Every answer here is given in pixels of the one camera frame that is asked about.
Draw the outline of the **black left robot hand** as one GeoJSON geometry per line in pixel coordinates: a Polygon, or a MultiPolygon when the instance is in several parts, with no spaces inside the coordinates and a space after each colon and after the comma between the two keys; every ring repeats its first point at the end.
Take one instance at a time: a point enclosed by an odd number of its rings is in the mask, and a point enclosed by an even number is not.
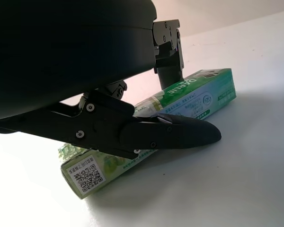
{"type": "Polygon", "coordinates": [[[182,80],[180,22],[150,0],[0,0],[0,133],[27,133],[133,159],[138,149],[218,142],[211,123],[134,116],[124,80],[182,80]]]}

